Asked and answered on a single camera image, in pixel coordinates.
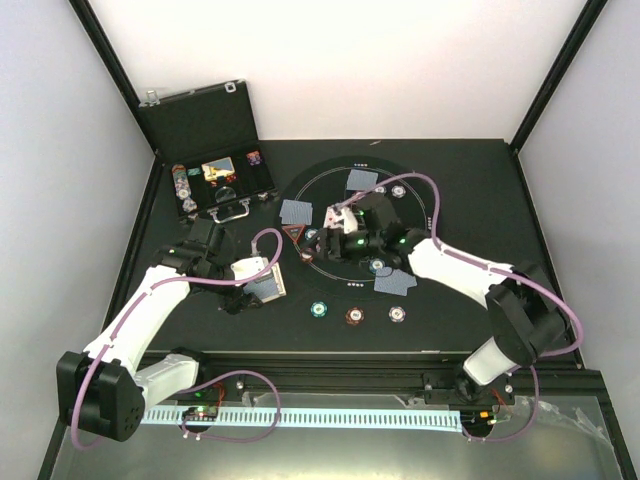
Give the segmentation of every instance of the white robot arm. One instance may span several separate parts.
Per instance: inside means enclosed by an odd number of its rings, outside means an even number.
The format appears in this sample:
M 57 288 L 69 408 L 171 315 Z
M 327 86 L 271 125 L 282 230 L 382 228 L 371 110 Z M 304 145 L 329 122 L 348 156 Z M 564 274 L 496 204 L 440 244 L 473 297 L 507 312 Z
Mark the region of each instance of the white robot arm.
M 464 361 L 452 386 L 466 403 L 501 374 L 532 365 L 570 325 L 548 298 L 495 273 L 517 273 L 553 291 L 540 267 L 495 263 L 406 228 L 381 193 L 329 207 L 324 227 L 300 248 L 301 255 L 337 262 L 386 257 L 387 265 L 442 283 L 487 309 L 493 336 Z
M 191 290 L 188 281 L 167 280 L 188 275 L 227 280 L 232 284 L 237 281 L 237 286 L 207 287 L 220 295 L 221 308 L 229 313 L 257 307 L 286 294 L 278 264 L 266 271 L 269 263 L 266 258 L 255 256 L 230 265 L 218 265 L 215 257 L 223 235 L 222 227 L 213 221 L 196 220 L 185 242 L 158 251 L 155 265 L 147 270 L 140 286 L 109 327 L 89 343 L 83 353 L 63 355 L 56 373 L 60 416 L 64 421 L 70 423 L 79 385 L 105 345 L 109 348 L 101 358 L 82 404 L 79 426 L 83 430 L 126 440 L 139 425 L 144 411 L 195 384 L 199 372 L 197 352 L 171 353 L 161 362 L 138 371 L 149 343 Z M 258 298 L 244 292 L 242 285 L 246 282 L 243 280 L 255 275 L 259 275 L 255 282 L 275 282 L 278 294 Z M 159 282 L 164 283 L 154 288 Z

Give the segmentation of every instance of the purple cable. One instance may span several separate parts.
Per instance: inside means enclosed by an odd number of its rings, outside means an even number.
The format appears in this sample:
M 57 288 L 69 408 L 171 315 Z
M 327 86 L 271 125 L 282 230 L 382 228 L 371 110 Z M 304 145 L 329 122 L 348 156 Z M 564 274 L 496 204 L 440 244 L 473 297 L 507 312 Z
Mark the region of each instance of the purple cable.
M 80 390 L 78 390 L 76 403 L 73 406 L 73 413 L 71 414 L 71 443 L 73 443 L 74 447 L 76 447 L 78 450 L 81 450 L 83 452 L 86 452 L 87 450 L 91 450 L 92 448 L 97 447 L 102 442 L 102 438 L 98 437 L 89 445 L 84 445 L 83 443 L 80 443 L 80 439 L 78 438 L 78 423 L 80 423 L 80 409 L 82 408 L 82 402 L 84 401 L 84 396 L 87 394 L 87 389 L 89 388 L 89 381 L 91 380 L 91 377 L 93 377 L 93 374 L 96 372 L 96 369 L 98 368 L 98 365 L 102 360 L 102 357 L 104 357 L 104 354 L 107 353 L 107 350 L 109 350 L 109 345 L 105 345 L 104 347 L 102 347 L 102 350 L 100 350 L 100 353 L 98 353 L 98 355 L 96 356 L 96 359 L 93 361 L 93 363 L 91 363 L 91 366 L 89 367 L 89 371 L 84 377 L 85 380 L 82 381 L 82 384 L 80 385 Z
M 467 437 L 469 440 L 472 441 L 476 441 L 476 442 L 483 442 L 483 443 L 503 443 L 503 442 L 510 442 L 511 440 L 515 440 L 516 438 L 521 437 L 522 435 L 524 435 L 535 423 L 536 418 L 538 417 L 538 399 L 540 397 L 540 384 L 538 382 L 538 373 L 536 372 L 536 369 L 533 367 L 533 365 L 531 365 L 529 367 L 529 369 L 531 370 L 531 375 L 533 375 L 533 409 L 531 410 L 531 416 L 529 417 L 529 421 L 527 422 L 527 424 L 522 427 L 520 430 L 518 430 L 516 433 L 513 433 L 511 435 L 507 435 L 506 437 L 501 437 L 501 438 L 483 438 L 483 437 L 474 437 L 473 435 L 471 435 L 469 432 L 467 432 L 467 429 L 462 427 L 462 434 Z
M 264 230 L 261 230 L 260 232 L 258 232 L 256 234 L 256 236 L 253 237 L 253 240 L 251 240 L 251 249 L 252 249 L 252 251 L 254 253 L 257 253 L 257 251 L 256 251 L 257 242 L 263 235 L 265 235 L 267 233 L 273 233 L 276 236 L 276 238 L 278 239 L 278 246 L 276 247 L 276 253 L 273 255 L 273 258 L 267 264 L 266 267 L 264 267 L 258 273 L 256 273 L 255 275 L 252 275 L 249 278 L 245 278 L 243 280 L 210 280 L 210 279 L 206 279 L 206 278 L 195 278 L 195 277 L 174 277 L 174 278 L 167 278 L 166 280 L 161 280 L 159 282 L 154 283 L 151 286 L 151 290 L 155 290 L 156 288 L 160 287 L 161 285 L 164 285 L 166 283 L 172 283 L 172 282 L 189 282 L 189 283 L 201 283 L 201 284 L 205 284 L 205 285 L 229 285 L 229 286 L 242 285 L 242 284 L 245 284 L 245 283 L 249 283 L 249 282 L 255 280 L 256 278 L 261 277 L 262 275 L 264 275 L 265 272 L 268 272 L 276 264 L 276 262 L 280 258 L 280 254 L 282 253 L 282 245 L 283 245 L 282 235 L 275 228 L 265 228 Z M 120 332 L 120 329 L 124 325 L 124 322 L 127 321 L 129 316 L 131 315 L 131 313 L 135 310 L 135 308 L 138 305 L 140 305 L 140 302 L 142 302 L 142 300 L 144 300 L 144 298 L 146 296 L 147 296 L 146 293 L 141 293 L 138 296 L 138 298 L 136 298 L 135 301 L 129 306 L 127 311 L 122 315 L 122 318 L 120 319 L 118 324 L 114 327 L 113 332 L 111 332 L 111 335 L 109 336 L 109 338 L 111 339 L 112 342 L 118 336 L 118 332 Z M 89 445 L 83 445 L 82 443 L 80 443 L 80 440 L 78 438 L 78 423 L 79 423 L 79 420 L 80 420 L 80 410 L 82 409 L 82 403 L 84 402 L 84 397 L 86 396 L 87 390 L 89 389 L 89 383 L 91 382 L 91 378 L 95 374 L 96 369 L 98 368 L 98 365 L 100 364 L 100 361 L 102 360 L 102 357 L 104 357 L 105 353 L 107 353 L 107 350 L 109 348 L 110 348 L 110 345 L 105 345 L 104 347 L 102 347 L 102 350 L 100 350 L 100 353 L 93 360 L 93 362 L 89 366 L 89 370 L 87 371 L 86 375 L 84 376 L 84 379 L 82 380 L 82 383 L 80 384 L 80 389 L 78 390 L 78 395 L 76 396 L 76 402 L 75 402 L 75 404 L 73 406 L 73 413 L 71 414 L 71 443 L 73 443 L 73 446 L 75 448 L 77 448 L 78 450 L 82 450 L 82 451 L 89 450 L 89 449 L 97 446 L 99 444 L 99 441 L 100 441 L 100 439 L 98 439 L 98 440 L 94 441 L 93 443 L 91 443 Z M 273 383 L 271 383 L 269 380 L 266 380 L 266 378 L 263 378 L 263 377 L 259 377 L 259 378 L 261 378 L 262 380 L 265 380 L 267 382 L 267 384 L 270 387 L 272 387 L 272 389 L 274 389 L 274 391 L 275 391 L 275 386 L 273 385 Z M 278 406 L 279 406 L 280 405 L 280 400 L 279 400 L 279 397 L 277 396 L 277 391 L 275 391 L 275 393 L 276 393 L 276 399 L 278 401 Z M 280 410 L 278 409 L 278 413 L 276 415 L 276 419 L 279 419 L 279 414 L 280 414 L 279 412 L 280 412 Z
M 438 217 L 440 216 L 440 190 L 438 189 L 438 185 L 436 185 L 436 182 L 429 176 L 423 174 L 423 173 L 417 173 L 417 172 L 411 172 L 411 173 L 403 173 L 400 175 L 395 175 L 393 177 L 387 178 L 386 180 L 383 180 L 380 183 L 377 183 L 376 185 L 374 185 L 373 187 L 367 189 L 367 190 L 363 190 L 361 192 L 356 193 L 355 195 L 353 195 L 351 198 L 345 200 L 342 203 L 338 203 L 337 207 L 338 208 L 342 208 L 342 207 L 346 207 L 347 205 L 350 205 L 356 201 L 358 201 L 359 199 L 361 199 L 362 197 L 364 197 L 365 195 L 367 195 L 368 193 L 374 191 L 376 188 L 387 185 L 389 183 L 395 182 L 397 180 L 401 180 L 403 178 L 418 178 L 420 180 L 423 180 L 424 182 L 428 183 L 429 186 L 431 187 L 431 189 L 433 190 L 433 197 L 434 197 L 434 206 L 433 206 L 433 214 L 431 216 L 431 239 L 433 241 L 433 244 L 436 246 L 436 248 L 438 250 L 440 250 L 443 253 L 446 253 L 447 255 L 449 255 L 450 257 L 456 258 L 458 260 L 461 260 L 463 262 L 466 262 L 470 265 L 473 265 L 474 267 L 480 268 L 482 270 L 490 270 L 493 273 L 497 273 L 500 275 L 503 275 L 507 278 L 511 278 L 512 280 L 515 280 L 517 282 L 523 283 L 524 285 L 527 285 L 528 287 L 534 289 L 535 291 L 537 291 L 538 293 L 544 295 L 545 297 L 547 297 L 549 300 L 551 300 L 553 303 L 555 303 L 556 305 L 558 305 L 558 307 L 560 307 L 561 310 L 563 310 L 567 316 L 571 319 L 571 323 L 573 324 L 573 328 L 575 329 L 576 332 L 576 340 L 575 342 L 573 342 L 571 345 L 569 345 L 568 347 L 565 348 L 560 348 L 558 350 L 552 350 L 550 352 L 545 352 L 541 355 L 541 357 L 553 357 L 553 356 L 557 356 L 557 355 L 563 355 L 565 353 L 570 353 L 573 352 L 574 350 L 576 350 L 577 348 L 579 348 L 582 345 L 582 342 L 584 341 L 584 328 L 582 326 L 582 322 L 580 321 L 580 319 L 578 318 L 578 316 L 575 314 L 575 312 L 573 310 L 571 310 L 571 308 L 569 307 L 569 305 L 567 305 L 562 299 L 560 299 L 557 295 L 555 295 L 553 292 L 551 292 L 550 290 L 544 288 L 541 285 L 538 285 L 537 283 L 529 280 L 528 278 L 525 278 L 521 275 L 515 274 L 513 272 L 507 272 L 505 270 L 500 270 L 497 268 L 491 268 L 490 269 L 490 265 L 485 264 L 483 262 L 480 262 L 476 259 L 473 258 L 469 258 L 463 254 L 460 254 L 458 252 L 454 252 L 451 250 L 446 250 L 446 249 L 442 249 L 442 243 L 440 242 L 440 239 L 438 239 L 437 237 L 437 230 L 436 227 L 438 225 Z
M 347 205 L 351 205 L 353 202 L 357 202 L 358 200 L 360 200 L 366 194 L 373 192 L 376 188 L 382 187 L 384 185 L 387 185 L 388 183 L 392 183 L 397 180 L 402 180 L 403 178 L 419 178 L 420 180 L 423 180 L 426 183 L 428 183 L 429 186 L 431 187 L 431 190 L 433 190 L 434 205 L 433 205 L 433 214 L 431 215 L 431 240 L 433 241 L 433 244 L 436 246 L 436 248 L 440 250 L 440 240 L 438 239 L 438 235 L 436 234 L 438 217 L 440 216 L 440 190 L 438 189 L 438 185 L 436 185 L 436 182 L 434 182 L 431 177 L 425 175 L 424 173 L 417 173 L 417 172 L 402 173 L 400 175 L 395 175 L 393 177 L 387 178 L 386 180 L 383 180 L 382 182 L 374 185 L 368 190 L 363 190 L 361 192 L 356 193 L 351 198 L 345 200 L 342 203 L 339 203 L 337 207 L 342 208 L 342 207 L 346 207 Z
M 222 442 L 229 442 L 229 443 L 252 443 L 252 442 L 257 442 L 258 440 L 262 440 L 263 438 L 265 438 L 267 435 L 270 435 L 275 430 L 276 426 L 278 425 L 278 422 L 280 421 L 280 411 L 282 409 L 282 405 L 281 405 L 281 402 L 280 402 L 280 394 L 278 393 L 278 389 L 273 384 L 273 382 L 271 382 L 271 380 L 269 380 L 267 377 L 265 377 L 264 375 L 262 375 L 262 374 L 260 374 L 258 372 L 253 372 L 251 370 L 235 370 L 233 372 L 229 372 L 229 373 L 225 373 L 224 375 L 220 375 L 219 377 L 216 377 L 213 380 L 209 380 L 208 382 L 205 382 L 202 385 L 198 385 L 197 387 L 187 388 L 187 389 L 182 390 L 182 391 L 180 391 L 178 393 L 197 392 L 198 390 L 202 390 L 203 388 L 207 388 L 207 387 L 213 385 L 214 383 L 218 383 L 218 382 L 220 382 L 220 381 L 222 381 L 222 380 L 224 380 L 226 378 L 233 377 L 235 375 L 251 375 L 252 377 L 259 378 L 264 383 L 269 385 L 269 388 L 271 388 L 271 391 L 273 392 L 273 394 L 276 397 L 276 416 L 273 419 L 273 422 L 271 423 L 271 425 L 269 425 L 269 428 L 267 428 L 264 432 L 262 432 L 259 435 L 256 435 L 254 437 L 248 437 L 248 438 L 223 437 L 223 436 L 219 436 L 219 435 L 208 435 L 208 434 L 204 434 L 204 433 L 195 434 L 195 433 L 189 432 L 187 430 L 187 427 L 186 427 L 187 419 L 185 418 L 185 420 L 182 422 L 182 431 L 184 432 L 185 435 L 187 435 L 187 436 L 188 435 L 195 435 L 195 436 L 200 436 L 202 438 L 208 438 L 209 440 L 219 440 L 219 441 L 222 441 Z

